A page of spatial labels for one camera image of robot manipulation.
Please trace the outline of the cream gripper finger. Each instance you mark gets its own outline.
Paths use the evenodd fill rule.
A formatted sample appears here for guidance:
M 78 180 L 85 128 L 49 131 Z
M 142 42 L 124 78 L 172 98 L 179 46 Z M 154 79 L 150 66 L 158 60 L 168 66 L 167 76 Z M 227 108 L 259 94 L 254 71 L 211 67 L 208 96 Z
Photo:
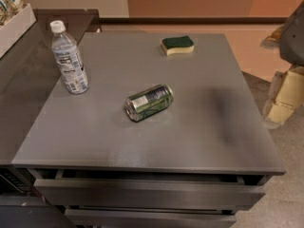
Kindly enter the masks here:
M 279 105 L 297 108 L 304 103 L 304 67 L 289 69 L 283 74 L 279 91 L 275 96 Z
M 276 100 L 276 95 L 283 85 L 284 74 L 276 72 L 268 92 L 268 98 L 262 110 L 263 119 L 270 124 L 284 124 L 295 112 L 291 105 L 280 103 Z

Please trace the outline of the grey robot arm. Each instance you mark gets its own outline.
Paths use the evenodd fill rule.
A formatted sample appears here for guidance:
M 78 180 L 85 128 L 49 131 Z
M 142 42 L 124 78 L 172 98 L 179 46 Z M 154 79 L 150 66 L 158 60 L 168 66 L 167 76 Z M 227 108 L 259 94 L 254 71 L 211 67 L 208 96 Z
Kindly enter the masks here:
M 275 73 L 262 111 L 264 125 L 275 129 L 304 103 L 304 2 L 265 41 L 277 43 L 280 58 L 291 64 Z

